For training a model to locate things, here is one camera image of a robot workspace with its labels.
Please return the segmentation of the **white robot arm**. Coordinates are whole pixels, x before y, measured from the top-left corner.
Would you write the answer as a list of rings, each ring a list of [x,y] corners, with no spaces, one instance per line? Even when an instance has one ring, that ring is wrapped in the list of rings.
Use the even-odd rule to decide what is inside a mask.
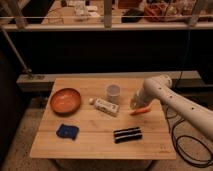
[[[154,99],[165,103],[194,128],[213,141],[213,111],[171,90],[172,79],[168,75],[145,78],[142,87],[131,99],[133,109],[148,107]]]

